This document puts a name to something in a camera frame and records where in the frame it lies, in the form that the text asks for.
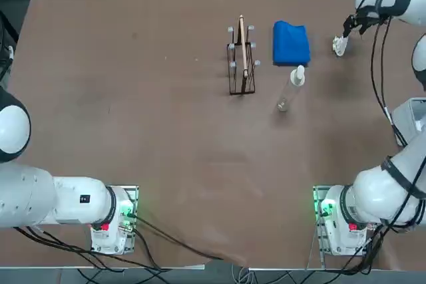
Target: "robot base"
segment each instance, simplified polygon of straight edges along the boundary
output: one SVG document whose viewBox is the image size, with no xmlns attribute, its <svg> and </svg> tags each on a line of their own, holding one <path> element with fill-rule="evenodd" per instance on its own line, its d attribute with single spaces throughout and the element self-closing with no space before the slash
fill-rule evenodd
<svg viewBox="0 0 426 284">
<path fill-rule="evenodd" d="M 362 230 L 349 228 L 349 224 L 341 214 L 339 204 L 342 190 L 343 186 L 314 187 L 314 198 L 319 204 L 317 212 L 321 215 L 317 217 L 319 245 L 323 252 L 332 255 L 354 255 L 365 243 L 367 228 Z"/>
<path fill-rule="evenodd" d="M 91 227 L 92 250 L 104 254 L 127 254 L 134 251 L 136 219 L 126 216 L 136 215 L 138 208 L 138 186 L 110 186 L 115 193 L 116 209 L 114 217 L 101 229 Z"/>
</svg>

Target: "floor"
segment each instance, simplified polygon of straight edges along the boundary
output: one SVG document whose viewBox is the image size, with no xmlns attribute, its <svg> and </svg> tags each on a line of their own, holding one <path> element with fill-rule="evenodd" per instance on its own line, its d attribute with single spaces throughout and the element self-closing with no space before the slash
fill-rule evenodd
<svg viewBox="0 0 426 284">
<path fill-rule="evenodd" d="M 84 274 L 92 277 L 96 271 L 83 270 Z M 279 271 L 257 271 L 256 277 L 259 284 L 274 282 L 281 277 L 284 272 Z M 292 271 L 291 276 L 296 283 L 309 274 L 305 271 Z M 99 284 L 136 284 L 148 278 L 150 274 L 143 269 L 128 269 L 123 274 L 110 274 L 107 271 L 97 275 L 94 280 Z M 233 279 L 230 273 L 230 265 L 224 262 L 211 262 L 207 264 L 204 271 L 176 270 L 162 275 L 170 284 L 231 284 Z M 396 271 L 373 271 L 370 275 L 355 275 L 351 277 L 342 276 L 334 283 L 336 284 L 414 284 L 424 282 L 424 273 L 396 272 Z M 334 275 L 317 272 L 310 277 L 306 284 L 322 284 Z M 84 284 L 87 282 L 75 269 L 25 269 L 25 270 L 0 270 L 2 284 L 24 284 L 24 283 L 43 283 L 43 284 Z M 152 279 L 150 284 L 161 283 L 158 279 Z M 293 281 L 287 276 L 279 284 L 292 284 Z"/>
<path fill-rule="evenodd" d="M 9 18 L 13 26 L 19 31 L 21 29 L 23 19 L 27 12 L 29 0 L 0 0 L 0 10 L 2 10 Z M 83 270 L 84 274 L 92 277 L 96 271 Z M 257 271 L 256 275 L 259 284 L 270 283 L 275 284 L 274 280 L 283 275 L 280 271 Z M 309 274 L 305 271 L 292 271 L 292 277 L 296 283 L 300 283 L 302 279 Z M 100 284 L 127 284 L 136 283 L 148 278 L 150 274 L 143 269 L 128 269 L 122 274 L 110 274 L 103 271 L 96 276 L 96 281 Z M 232 283 L 231 267 L 229 263 L 213 261 L 207 264 L 204 271 L 176 270 L 162 275 L 171 284 L 190 284 L 190 283 Z M 317 272 L 309 280 L 307 284 L 325 283 L 333 278 L 334 275 Z M 370 275 L 356 275 L 352 277 L 342 276 L 335 283 L 350 284 L 380 284 L 380 283 L 423 283 L 426 273 L 419 272 L 396 272 L 396 271 L 373 271 Z M 0 269 L 1 284 L 21 284 L 21 283 L 43 283 L 43 284 L 79 284 L 86 283 L 84 279 L 75 269 Z M 153 279 L 149 283 L 161 283 L 158 279 Z M 293 281 L 286 277 L 279 283 L 290 284 Z"/>
</svg>

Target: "metal rack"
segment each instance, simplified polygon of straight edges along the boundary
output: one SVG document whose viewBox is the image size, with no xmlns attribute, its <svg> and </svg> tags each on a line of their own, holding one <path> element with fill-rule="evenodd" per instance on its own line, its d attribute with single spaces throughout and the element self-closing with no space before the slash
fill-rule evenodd
<svg viewBox="0 0 426 284">
<path fill-rule="evenodd" d="M 256 91 L 254 69 L 260 65 L 260 61 L 253 60 L 252 49 L 256 48 L 256 44 L 248 40 L 249 31 L 253 29 L 254 27 L 251 25 L 247 26 L 246 29 L 244 28 L 244 17 L 240 15 L 237 40 L 235 42 L 234 28 L 228 27 L 228 32 L 232 34 L 232 42 L 226 45 L 230 95 L 252 94 Z M 242 50 L 242 69 L 240 64 L 237 64 L 237 47 L 241 47 Z"/>
</svg>

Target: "white object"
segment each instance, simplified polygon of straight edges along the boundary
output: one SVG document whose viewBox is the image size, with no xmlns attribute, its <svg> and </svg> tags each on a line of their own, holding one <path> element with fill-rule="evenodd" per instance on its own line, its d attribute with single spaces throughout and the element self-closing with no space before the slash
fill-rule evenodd
<svg viewBox="0 0 426 284">
<path fill-rule="evenodd" d="M 358 247 L 362 246 L 367 239 L 367 228 L 349 228 L 343 215 L 341 207 L 337 205 L 343 186 L 332 186 L 327 192 L 326 198 L 321 202 L 321 212 L 331 214 L 323 217 L 329 248 L 333 255 L 354 255 Z"/>
<path fill-rule="evenodd" d="M 391 161 L 405 178 L 412 182 L 425 156 L 426 131 L 422 131 L 400 153 L 392 157 Z M 420 191 L 426 192 L 426 170 L 422 171 L 416 186 Z M 331 252 L 335 255 L 343 255 L 344 252 L 351 255 L 350 253 L 355 251 L 354 243 L 357 240 L 341 214 L 340 201 L 347 207 L 350 218 L 357 223 L 381 223 L 381 219 L 393 219 L 404 202 L 407 192 L 386 170 L 382 170 L 381 166 L 360 172 L 343 199 L 341 199 L 342 190 L 343 186 L 332 186 L 327 192 L 324 201 L 333 202 L 336 205 L 325 217 L 328 221 L 325 223 L 325 228 Z M 418 204 L 419 200 L 411 196 L 396 224 L 401 225 L 410 221 L 415 216 Z M 420 224 L 426 224 L 426 216 L 423 216 Z M 363 232 L 366 232 L 367 228 L 357 231 L 356 237 L 360 241 L 362 238 L 365 239 Z"/>
<path fill-rule="evenodd" d="M 0 227 L 39 224 L 56 201 L 48 172 L 13 162 L 0 164 Z"/>
<path fill-rule="evenodd" d="M 426 116 L 426 98 L 410 98 L 392 112 L 396 125 L 407 143 L 422 130 L 422 119 Z"/>
<path fill-rule="evenodd" d="M 347 39 L 348 37 L 334 37 L 333 40 L 333 51 L 336 53 L 337 56 L 341 57 L 345 53 L 346 46 L 347 46 Z"/>
<path fill-rule="evenodd" d="M 92 178 L 52 177 L 42 169 L 0 164 L 0 227 L 93 225 L 110 215 L 107 229 L 91 228 L 92 247 L 105 254 L 123 254 L 132 230 L 122 212 L 132 213 L 134 208 L 124 189 L 111 190 Z"/>
<path fill-rule="evenodd" d="M 300 65 L 292 71 L 283 91 L 281 92 L 280 98 L 277 102 L 277 108 L 279 111 L 288 111 L 290 104 L 304 83 L 305 68 L 304 66 Z"/>
<path fill-rule="evenodd" d="M 0 150 L 8 154 L 20 152 L 29 135 L 30 121 L 22 108 L 9 105 L 0 110 Z"/>
</svg>

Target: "cable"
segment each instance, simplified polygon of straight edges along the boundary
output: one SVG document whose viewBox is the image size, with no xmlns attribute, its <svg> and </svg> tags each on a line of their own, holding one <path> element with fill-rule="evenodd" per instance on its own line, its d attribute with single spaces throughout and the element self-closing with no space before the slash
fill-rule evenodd
<svg viewBox="0 0 426 284">
<path fill-rule="evenodd" d="M 294 278 L 292 277 L 292 275 L 290 274 L 290 272 L 287 272 L 287 273 L 288 273 L 289 278 L 290 278 L 290 279 L 292 279 L 293 283 L 294 283 L 294 284 L 298 284 L 298 282 L 296 282 L 296 281 L 294 280 Z"/>
<path fill-rule="evenodd" d="M 99 275 L 99 273 L 102 272 L 102 269 L 100 269 L 99 271 L 97 271 L 90 279 L 90 281 L 87 281 L 86 284 L 89 284 L 90 282 L 92 283 L 92 280 L 95 279 L 96 276 Z"/>
<path fill-rule="evenodd" d="M 316 271 L 312 271 L 311 273 L 306 275 L 306 277 L 304 279 L 302 279 L 302 282 L 300 282 L 299 284 L 304 284 L 315 272 Z"/>
<path fill-rule="evenodd" d="M 386 28 L 385 36 L 383 37 L 383 43 L 382 43 L 382 46 L 381 46 L 381 85 L 382 85 L 381 93 L 382 93 L 382 98 L 384 97 L 384 85 L 383 85 L 383 83 L 384 83 L 384 80 L 383 80 L 383 74 L 384 74 L 384 72 L 383 72 L 383 52 L 384 52 L 384 44 L 385 44 L 385 41 L 386 41 L 387 32 L 389 31 L 389 27 L 390 27 L 389 26 L 390 19 L 391 18 L 389 18 L 389 22 L 388 22 L 388 25 L 387 25 L 387 28 Z M 385 105 L 385 101 L 384 100 L 382 100 L 382 101 L 380 100 L 379 93 L 378 93 L 377 87 L 375 85 L 375 79 L 374 79 L 374 54 L 375 54 L 375 46 L 376 46 L 376 42 L 377 42 L 377 35 L 379 34 L 379 29 L 380 29 L 381 24 L 382 24 L 382 22 L 379 22 L 377 24 L 377 28 L 376 28 L 376 31 L 375 31 L 375 34 L 374 34 L 373 48 L 371 50 L 371 59 L 370 59 L 371 84 L 373 86 L 374 95 L 376 97 L 377 103 L 379 103 L 381 111 L 386 116 L 386 118 L 390 121 L 391 127 L 392 127 L 392 129 L 393 129 L 396 137 L 399 139 L 399 141 L 401 142 L 401 144 L 404 147 L 406 147 L 407 146 L 407 141 L 404 139 L 403 135 L 398 130 L 398 128 L 396 127 L 396 125 L 393 123 L 393 121 L 391 119 L 391 116 L 389 114 L 389 111 L 387 110 L 387 107 Z"/>
<path fill-rule="evenodd" d="M 154 229 L 154 230 L 156 230 L 157 232 L 161 233 L 162 235 L 166 236 L 168 239 L 171 239 L 174 243 L 179 244 L 180 246 L 182 246 L 182 247 L 184 247 L 184 248 L 188 249 L 189 251 L 191 251 L 191 252 L 193 252 L 193 253 L 195 253 L 195 254 L 198 254 L 198 255 L 203 256 L 203 257 L 207 257 L 208 259 L 217 259 L 217 260 L 222 260 L 222 259 L 221 259 L 221 258 L 219 258 L 219 257 L 213 256 L 213 255 L 210 255 L 210 254 L 203 253 L 203 252 L 201 252 L 201 251 L 198 251 L 197 249 L 194 249 L 193 247 L 190 247 L 189 245 L 185 244 L 184 242 L 179 241 L 178 239 L 176 239 L 176 238 L 172 237 L 171 235 L 168 235 L 166 232 L 162 231 L 161 229 L 158 229 L 156 226 L 152 225 L 151 223 L 149 223 L 149 222 L 148 222 L 148 221 L 146 221 L 145 219 L 142 219 L 141 217 L 138 217 L 138 216 L 136 216 L 136 215 L 134 215 L 134 214 L 131 214 L 131 213 L 128 213 L 128 214 L 127 214 L 127 216 L 128 216 L 128 217 L 135 218 L 135 219 L 138 219 L 139 221 L 141 221 L 141 222 L 145 223 L 146 225 L 148 225 L 148 226 L 149 226 L 149 227 L 151 227 L 152 229 Z"/>
<path fill-rule="evenodd" d="M 145 238 L 143 237 L 143 235 L 141 234 L 141 232 L 139 232 L 137 229 L 134 229 L 134 230 L 133 230 L 133 232 L 134 232 L 137 236 L 139 236 L 139 238 L 142 240 L 142 244 L 144 245 L 144 248 L 145 248 L 146 254 L 148 255 L 148 259 L 149 259 L 149 261 L 151 262 L 151 265 L 152 265 L 153 267 L 155 267 L 158 271 L 163 271 L 163 269 L 162 269 L 161 267 L 159 267 L 157 263 L 155 263 L 155 260 L 154 260 L 154 258 L 152 257 L 152 254 L 151 254 L 151 252 L 150 252 L 150 250 L 149 250 L 148 243 L 146 242 L 146 240 L 145 240 Z"/>
<path fill-rule="evenodd" d="M 97 264 L 95 264 L 95 263 L 93 263 L 90 259 L 88 259 L 87 257 L 85 257 L 82 253 L 77 253 L 74 249 L 81 249 L 80 247 L 77 247 L 77 246 L 74 246 L 74 245 L 68 245 L 68 244 L 66 244 L 66 243 L 64 243 L 64 242 L 62 242 L 61 240 L 59 240 L 59 239 L 57 239 L 55 236 L 53 236 L 53 235 L 51 235 L 49 232 L 46 232 L 46 231 L 43 231 L 43 230 L 41 230 L 45 235 L 47 235 L 47 236 L 49 236 L 50 238 L 52 238 L 52 239 L 54 239 L 55 240 L 55 242 L 54 241 L 51 241 L 51 240 L 49 240 L 49 239 L 46 239 L 46 238 L 44 238 L 44 237 L 42 237 L 42 236 L 40 236 L 40 235 L 38 235 L 37 233 L 35 233 L 34 232 L 34 230 L 31 228 L 31 227 L 27 227 L 27 229 L 28 229 L 28 231 L 34 236 L 34 237 L 36 237 L 37 239 L 39 239 L 39 240 L 41 240 L 41 241 L 46 241 L 47 243 L 52 243 L 52 244 L 55 244 L 55 242 L 56 243 L 59 243 L 59 244 L 61 244 L 61 245 L 64 245 L 65 247 L 68 247 L 69 249 L 71 249 L 74 253 L 76 253 L 77 255 L 79 255 L 80 257 L 82 257 L 83 259 L 85 259 L 86 261 L 88 261 L 91 265 L 93 265 L 93 267 L 95 267 L 95 268 L 97 268 L 97 269 L 102 269 L 102 268 L 100 268 Z M 88 255 L 90 255 L 91 257 L 93 257 L 94 259 L 96 259 L 103 267 L 104 267 L 104 269 L 106 269 L 106 270 L 108 270 L 108 271 L 110 271 L 110 272 L 113 272 L 113 273 L 122 273 L 123 271 L 120 271 L 120 270 L 114 270 L 114 269 L 111 269 L 110 267 L 107 267 L 103 262 L 102 262 L 102 260 L 100 260 L 97 256 L 95 256 L 95 255 L 93 255 L 92 253 L 88 253 Z"/>
<path fill-rule="evenodd" d="M 383 103 L 383 107 L 386 108 L 386 102 L 385 102 L 385 86 L 384 86 L 384 71 L 383 71 L 383 56 L 384 56 L 384 51 L 385 51 L 385 42 L 386 42 L 386 38 L 387 38 L 387 33 L 389 32 L 389 28 L 391 26 L 391 21 L 392 18 L 389 18 L 387 26 L 386 26 L 386 31 L 385 31 L 385 35 L 383 36 L 383 41 L 381 43 L 381 50 L 380 50 L 380 87 L 381 87 L 381 101 Z"/>
<path fill-rule="evenodd" d="M 96 282 L 93 278 L 95 278 L 96 275 L 98 275 L 101 271 L 99 271 L 98 273 L 95 274 L 94 277 L 90 278 L 87 277 L 82 271 L 80 271 L 79 269 L 77 269 L 77 271 L 80 273 L 81 276 L 83 276 L 86 280 L 87 283 L 93 283 L 93 284 L 100 284 L 99 282 Z"/>
<path fill-rule="evenodd" d="M 52 243 L 37 239 L 36 237 L 28 234 L 27 232 L 23 231 L 19 227 L 14 227 L 14 229 L 16 229 L 19 233 L 21 233 L 25 237 L 28 237 L 29 239 L 31 239 L 32 241 L 35 241 L 37 243 L 40 243 L 40 244 L 43 244 L 43 245 L 46 245 L 46 246 L 49 246 L 49 247 L 54 247 L 54 248 L 57 248 L 57 249 L 61 249 L 63 251 L 68 251 L 68 252 L 73 252 L 73 253 L 78 252 L 78 253 L 90 253 L 90 254 L 93 254 L 93 255 L 100 255 L 100 256 L 108 257 L 110 259 L 115 259 L 117 261 L 121 261 L 121 262 L 129 263 L 129 264 L 137 265 L 137 266 L 140 266 L 140 267 L 144 267 L 144 268 L 146 268 L 147 271 L 156 271 L 155 268 L 148 266 L 148 265 L 145 265 L 145 264 L 142 264 L 142 263 L 139 263 L 139 262 L 131 261 L 131 260 L 128 260 L 128 259 L 122 259 L 121 257 L 117 257 L 115 255 L 109 255 L 109 254 L 105 254 L 105 253 L 101 253 L 101 252 L 97 252 L 97 251 L 88 251 L 86 249 L 81 249 L 81 248 L 80 249 L 77 249 L 77 248 L 71 249 L 71 248 L 68 248 L 64 245 L 52 244 Z"/>
<path fill-rule="evenodd" d="M 116 259 L 117 261 L 121 261 L 121 262 L 125 262 L 125 263 L 129 263 L 129 264 L 133 264 L 133 265 L 137 265 L 137 266 L 143 267 L 149 273 L 151 273 L 151 275 L 153 277 L 157 277 L 159 280 L 161 280 L 165 284 L 170 284 L 163 277 L 161 277 L 158 273 L 154 272 L 154 271 L 156 271 L 156 269 L 154 269 L 154 268 L 152 268 L 150 266 L 147 266 L 145 264 L 138 263 L 138 262 L 135 262 L 135 261 L 130 261 L 130 260 L 127 260 L 127 259 L 122 259 L 122 258 L 114 256 L 114 255 L 109 255 L 109 254 L 105 254 L 105 253 L 101 253 L 101 252 L 97 252 L 97 251 L 88 251 L 88 250 L 82 249 L 81 247 L 78 247 L 76 245 L 69 245 L 69 244 L 66 244 L 66 243 L 62 242 L 61 240 L 57 239 L 56 237 L 54 237 L 53 235 L 51 235 L 51 234 L 49 234 L 49 233 L 47 233 L 45 231 L 43 233 L 49 234 L 49 236 L 51 236 L 52 238 L 56 239 L 57 243 L 52 243 L 52 241 L 50 241 L 50 240 L 48 240 L 48 239 L 46 239 L 44 237 L 41 237 L 40 235 L 37 235 L 37 234 L 36 234 L 37 236 L 33 236 L 31 234 L 28 234 L 27 232 L 25 232 L 24 230 L 22 230 L 19 227 L 14 227 L 14 229 L 17 230 L 22 235 L 24 235 L 25 237 L 31 239 L 32 241 L 35 241 L 37 243 L 40 243 L 40 244 L 43 244 L 43 245 L 46 245 L 46 246 L 49 246 L 49 247 L 54 247 L 54 248 L 60 249 L 62 251 L 68 251 L 68 252 L 77 253 L 80 256 L 82 256 L 81 254 L 85 254 L 85 253 L 89 254 L 89 255 L 92 255 L 92 256 L 93 255 L 101 255 L 101 256 L 109 257 L 111 259 Z M 83 258 L 85 258 L 90 264 L 92 264 L 93 266 L 95 266 L 97 269 L 100 269 L 99 266 L 97 266 L 96 264 L 94 264 L 92 261 L 90 261 L 86 257 L 83 256 Z M 102 265 L 105 266 L 105 269 L 108 269 L 109 271 L 113 271 L 115 273 L 122 273 L 124 271 L 124 269 L 120 270 L 120 271 L 118 271 L 118 270 L 112 270 L 111 268 L 107 267 L 100 259 L 98 259 L 97 257 L 95 257 L 95 258 Z"/>
</svg>

